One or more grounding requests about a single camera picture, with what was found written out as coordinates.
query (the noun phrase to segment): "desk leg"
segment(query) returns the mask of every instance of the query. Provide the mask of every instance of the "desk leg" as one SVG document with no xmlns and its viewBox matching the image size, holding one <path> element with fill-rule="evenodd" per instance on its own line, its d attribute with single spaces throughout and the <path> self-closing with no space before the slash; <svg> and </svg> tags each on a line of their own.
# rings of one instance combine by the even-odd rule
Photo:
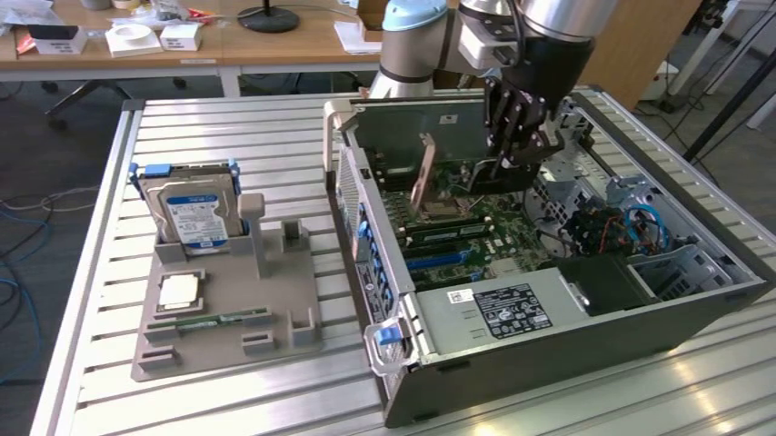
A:
<svg viewBox="0 0 776 436">
<path fill-rule="evenodd" d="M 776 109 L 776 93 L 770 96 L 767 101 L 759 106 L 749 121 L 746 121 L 746 127 L 750 129 L 758 129 L 759 125 L 765 121 L 765 118 L 773 113 Z"/>
<path fill-rule="evenodd" d="M 727 7 L 725 8 L 725 12 L 721 16 L 721 19 L 722 19 L 721 26 L 718 27 L 718 29 L 711 29 L 709 31 L 707 35 L 705 36 L 703 40 L 701 41 L 701 44 L 698 45 L 698 48 L 695 48 L 694 52 L 691 53 L 690 60 L 681 67 L 681 70 L 678 71 L 677 77 L 674 78 L 673 82 L 670 83 L 670 86 L 667 87 L 667 94 L 669 95 L 678 94 L 678 91 L 681 90 L 681 86 L 683 86 L 683 84 L 687 82 L 687 79 L 690 79 L 690 76 L 691 76 L 691 73 L 694 72 L 694 69 L 701 64 L 701 61 L 703 60 L 705 55 L 707 55 L 707 51 L 711 49 L 711 45 L 714 45 L 714 42 L 717 41 L 718 36 L 725 31 L 725 27 L 727 27 L 727 24 L 730 23 L 731 17 L 735 16 L 737 11 L 738 11 L 738 1 L 733 0 L 733 1 L 727 2 Z"/>
<path fill-rule="evenodd" d="M 749 47 L 754 43 L 755 33 L 765 26 L 765 23 L 767 22 L 767 20 L 770 19 L 770 17 L 774 14 L 776 14 L 776 11 L 771 11 L 771 12 L 767 12 L 765 15 L 762 15 L 762 18 L 757 21 L 757 25 L 754 27 L 751 27 L 749 29 L 749 31 L 746 32 L 746 34 L 742 36 L 741 43 L 735 47 L 735 50 L 731 52 L 731 54 L 727 56 L 727 59 L 725 60 L 725 64 L 718 67 L 717 74 L 714 74 L 714 78 L 709 82 L 710 85 L 706 86 L 703 89 L 703 92 L 706 94 L 710 95 L 717 91 L 717 88 L 721 85 L 722 81 L 725 80 L 725 77 L 727 77 L 727 74 L 730 73 L 731 69 L 735 67 L 735 65 L 738 64 L 738 62 L 742 59 L 741 52 L 745 52 L 746 50 L 749 50 Z"/>
<path fill-rule="evenodd" d="M 217 68 L 217 76 L 220 77 L 220 88 L 222 89 L 224 97 L 240 96 L 240 67 L 238 66 L 220 66 Z"/>
</svg>

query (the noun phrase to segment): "blue pcie slot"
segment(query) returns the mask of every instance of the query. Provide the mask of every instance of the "blue pcie slot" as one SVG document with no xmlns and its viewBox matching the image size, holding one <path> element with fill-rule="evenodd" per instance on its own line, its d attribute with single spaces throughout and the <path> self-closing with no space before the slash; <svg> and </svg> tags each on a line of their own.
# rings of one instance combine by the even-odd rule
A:
<svg viewBox="0 0 776 436">
<path fill-rule="evenodd" d="M 368 263 L 371 265 L 372 276 L 375 278 L 376 287 L 377 287 L 377 290 L 380 291 L 379 296 L 380 296 L 381 301 L 383 301 L 383 310 L 384 310 L 385 316 L 387 316 L 387 314 L 393 306 L 393 295 L 392 295 L 392 291 L 389 290 L 389 287 L 388 287 L 388 277 L 387 277 L 385 272 L 383 270 L 383 263 L 381 263 L 381 260 L 379 258 L 379 249 L 376 247 L 375 234 L 373 234 L 372 229 L 369 227 L 368 220 L 365 218 L 365 209 L 364 209 L 361 204 L 359 204 L 359 216 L 360 216 L 360 221 L 359 221 L 359 227 L 357 227 L 357 236 L 359 236 L 359 238 L 364 238 L 365 242 L 368 243 L 368 253 L 369 253 Z"/>
<path fill-rule="evenodd" d="M 420 270 L 423 268 L 432 268 L 435 266 L 455 265 L 463 263 L 468 257 L 468 250 L 457 253 L 444 254 L 443 256 L 431 257 L 428 259 L 416 259 L 407 261 L 407 270 Z"/>
</svg>

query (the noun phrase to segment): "power supply label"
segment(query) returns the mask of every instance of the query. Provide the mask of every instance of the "power supply label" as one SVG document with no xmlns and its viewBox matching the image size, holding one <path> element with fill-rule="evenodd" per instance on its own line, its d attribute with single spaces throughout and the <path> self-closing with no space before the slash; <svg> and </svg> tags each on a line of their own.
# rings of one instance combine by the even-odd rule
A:
<svg viewBox="0 0 776 436">
<path fill-rule="evenodd" d="M 527 283 L 475 293 L 474 301 L 495 339 L 552 326 Z"/>
<path fill-rule="evenodd" d="M 226 227 L 216 215 L 217 195 L 169 197 L 166 209 L 177 229 L 180 243 L 192 248 L 217 247 L 226 242 Z"/>
</svg>

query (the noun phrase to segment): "gray floor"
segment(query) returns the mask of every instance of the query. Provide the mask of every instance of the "gray floor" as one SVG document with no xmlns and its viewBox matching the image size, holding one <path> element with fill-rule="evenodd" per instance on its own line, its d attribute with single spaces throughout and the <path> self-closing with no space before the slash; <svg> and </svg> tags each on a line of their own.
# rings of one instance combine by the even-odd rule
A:
<svg viewBox="0 0 776 436">
<path fill-rule="evenodd" d="M 673 64 L 681 65 L 686 61 L 699 36 L 682 37 L 670 54 Z M 707 56 L 698 73 L 702 74 L 707 65 L 725 53 L 723 43 L 718 43 Z M 702 111 L 693 111 L 681 125 L 678 132 L 687 143 L 714 117 L 717 110 L 726 103 L 745 78 L 754 71 L 759 61 L 750 56 L 734 70 L 730 78 L 719 87 L 717 94 L 703 98 Z M 252 78 L 252 82 L 276 92 L 287 91 L 285 77 L 270 76 Z M 122 86 L 137 98 L 194 98 L 218 97 L 220 88 L 213 77 L 186 79 L 189 87 L 177 90 L 168 79 L 148 79 L 125 81 Z M 701 84 L 694 87 L 695 94 L 701 91 Z M 17 84 L 6 86 L 13 90 Z M 57 101 L 65 92 L 70 91 L 77 83 L 58 84 L 58 94 L 45 94 L 37 84 L 29 83 L 10 100 L 0 102 L 0 144 L 2 155 L 0 158 L 0 198 L 7 198 L 22 193 L 55 193 L 78 186 L 89 186 L 98 182 L 101 169 L 108 155 L 121 102 L 108 91 L 100 90 L 86 97 L 62 115 L 69 122 L 65 133 L 54 133 L 45 127 L 45 119 L 39 113 Z M 305 74 L 300 84 L 303 93 L 320 93 L 332 90 L 328 74 Z M 337 77 L 335 91 L 348 90 L 348 80 Z M 776 81 L 770 79 L 759 86 L 754 95 L 742 106 L 737 115 L 722 129 L 721 136 L 730 126 L 753 111 L 776 91 Z M 654 108 L 640 104 L 639 108 L 654 113 Z M 667 122 L 674 124 L 683 115 L 663 114 Z M 642 116 L 644 124 L 652 131 L 664 135 L 669 127 L 659 117 Z M 675 137 L 669 143 L 679 150 Z M 770 195 L 770 187 L 776 185 L 776 123 L 771 118 L 762 124 L 762 132 L 741 128 L 717 151 L 705 159 L 705 163 L 714 173 L 725 192 L 739 203 L 746 211 L 776 231 L 776 199 Z M 67 199 L 59 207 L 86 203 L 92 195 L 82 194 Z M 30 219 L 41 218 L 42 213 L 33 211 L 21 215 Z M 53 342 L 58 330 L 58 320 L 63 311 L 74 266 L 77 263 L 81 244 L 88 226 L 89 211 L 57 213 L 51 219 L 50 240 L 43 248 L 19 263 L 17 270 L 23 285 L 33 296 L 42 331 L 42 355 L 29 370 L 18 374 L 30 382 L 45 376 L 46 362 L 50 356 Z M 0 247 L 7 247 L 21 235 L 27 232 L 29 224 L 10 223 L 0 219 Z M 5 290 L 0 290 L 0 300 Z M 6 319 L 9 308 L 0 307 L 0 320 Z M 0 333 L 0 374 L 5 374 L 33 351 L 33 325 L 30 316 L 21 311 L 11 326 Z M 25 434 L 33 417 L 38 385 L 0 386 L 0 434 Z"/>
</svg>

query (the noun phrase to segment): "metal handle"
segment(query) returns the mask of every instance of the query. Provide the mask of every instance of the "metal handle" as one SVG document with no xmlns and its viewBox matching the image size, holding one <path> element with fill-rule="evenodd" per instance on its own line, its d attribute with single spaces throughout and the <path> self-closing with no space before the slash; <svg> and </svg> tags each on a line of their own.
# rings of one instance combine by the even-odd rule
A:
<svg viewBox="0 0 776 436">
<path fill-rule="evenodd" d="M 407 366 L 412 359 L 408 357 L 401 358 L 399 361 L 395 362 L 384 362 L 381 355 L 379 353 L 379 348 L 375 343 L 375 335 L 380 329 L 389 327 L 392 325 L 399 324 L 400 318 L 392 317 L 387 318 L 384 321 L 369 324 L 363 329 L 363 343 L 365 343 L 365 355 L 368 356 L 369 366 L 372 367 L 372 372 L 379 376 L 384 377 L 385 375 L 395 374 L 400 371 L 400 368 Z"/>
<path fill-rule="evenodd" d="M 339 124 L 349 118 L 337 116 L 340 114 L 351 115 L 349 100 L 329 100 L 323 105 L 323 171 L 328 173 L 331 168 L 331 154 L 332 154 L 332 136 L 335 120 Z"/>
</svg>

